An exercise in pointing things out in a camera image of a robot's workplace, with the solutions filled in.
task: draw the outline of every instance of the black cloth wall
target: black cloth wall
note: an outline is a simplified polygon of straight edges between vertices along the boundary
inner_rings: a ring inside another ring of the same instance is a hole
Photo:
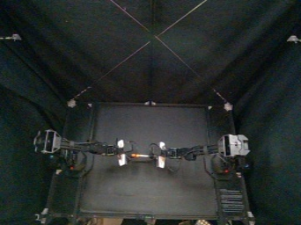
[[[301,222],[301,45],[287,43],[237,104],[239,132],[251,141],[248,176],[258,224]]]
[[[0,42],[0,224],[33,225],[51,180],[34,138],[39,130],[64,130],[65,106],[34,58],[25,54],[26,63],[13,51]]]

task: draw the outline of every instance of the diagonal string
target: diagonal string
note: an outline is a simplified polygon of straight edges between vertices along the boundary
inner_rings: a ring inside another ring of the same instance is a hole
[[[169,29],[172,29],[173,26],[176,26],[183,19],[185,19],[192,12],[195,12],[203,4],[205,4],[208,2],[208,0],[205,0],[204,2],[201,2],[157,36],[161,37],[164,33],[167,33],[169,31]]]
[[[184,59],[180,57],[180,55],[173,51],[173,49],[168,46],[168,44],[164,42],[164,40],[156,36],[156,39],[160,41],[160,43],[171,50],[171,52],[175,54],[175,56],[180,59],[180,61],[187,65],[187,67],[192,70],[192,72],[195,73],[195,75],[197,77],[201,77],[200,73],[193,69],[193,67],[184,61]],[[216,92],[216,94],[220,96],[220,98],[224,100],[225,103],[228,103],[228,100],[223,97],[223,95],[220,94],[220,92],[217,91],[217,89],[207,83],[207,85],[211,87],[211,89]]]
[[[85,90],[82,90],[82,91],[74,96],[73,99],[78,99],[78,97],[81,97],[81,96],[85,94],[85,92],[88,92],[88,91],[94,87],[94,85],[98,84],[98,83],[104,80],[104,78],[108,77],[108,76],[113,73],[113,71],[117,70],[117,68],[120,68],[120,67],[124,65],[124,63],[126,63],[126,62],[130,60],[130,58],[133,58],[133,56],[137,55],[137,54],[142,51],[142,49],[148,47],[148,45],[149,45],[150,43],[152,43],[152,42],[149,41],[142,47],[140,47],[138,50],[137,50],[130,56],[128,56],[128,58],[126,58],[122,62],[120,62],[120,63],[117,64],[117,66],[116,66],[106,74],[104,74],[104,75],[101,76],[101,78],[97,79],[97,80],[93,82],[93,84],[92,84],[90,86],[86,87]]]
[[[140,24],[140,26],[144,28],[144,30],[146,30],[149,33],[152,32],[152,30],[141,23],[141,21],[117,4],[117,2],[114,0],[110,0],[112,3],[124,11],[124,13]],[[169,45],[163,41],[163,39],[160,38],[163,36],[164,33],[167,33],[169,31],[169,29],[172,29],[173,26],[176,26],[183,19],[185,19],[192,12],[195,12],[203,4],[205,4],[208,2],[208,0],[203,1],[159,35],[154,35],[154,38],[160,41],[160,43],[171,50],[171,52],[175,54],[175,56],[180,59],[180,61],[185,64],[185,66],[191,69],[191,71],[195,73],[195,75],[197,77],[201,77],[201,74],[193,69],[193,67],[184,61],[184,59],[180,57],[180,55],[173,51],[173,49],[169,47]],[[150,44],[152,42],[149,41],[84,91],[80,92],[80,94],[73,98],[73,99],[78,99],[78,97],[81,97],[85,92],[88,92],[93,86],[100,83],[102,81],[102,79],[109,76],[112,74],[112,72],[114,70],[117,70],[117,68],[120,68],[124,63],[126,63],[129,61],[130,58],[133,58],[134,55],[137,55],[142,49]],[[225,103],[228,103],[228,100],[224,98],[224,96],[220,94],[220,92],[217,91],[217,89],[208,84],[208,86],[211,87],[211,89],[215,91],[215,93],[220,96],[220,98],[224,100]]]

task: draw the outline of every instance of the black ceiling fabric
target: black ceiling fabric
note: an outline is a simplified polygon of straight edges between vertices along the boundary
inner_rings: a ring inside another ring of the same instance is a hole
[[[93,85],[82,101],[220,104],[213,87],[236,103],[296,23],[296,1],[11,0],[3,6],[66,99]]]

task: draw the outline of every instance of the black fabric enclosure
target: black fabric enclosure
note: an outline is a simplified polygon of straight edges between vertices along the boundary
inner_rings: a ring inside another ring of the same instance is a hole
[[[258,224],[301,222],[298,0],[3,0],[0,224],[35,224],[53,172],[39,130],[68,101],[235,106]]]

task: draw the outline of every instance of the black mat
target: black mat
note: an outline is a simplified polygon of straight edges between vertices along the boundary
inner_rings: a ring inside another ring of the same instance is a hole
[[[138,142],[149,153],[153,142],[169,147],[207,144],[205,108],[101,106],[94,138],[116,142],[117,137]],[[154,162],[130,162],[120,167],[117,157],[96,157],[84,191],[82,212],[97,214],[152,214],[161,218],[216,216],[213,180],[197,162],[169,160],[177,170],[160,169]]]

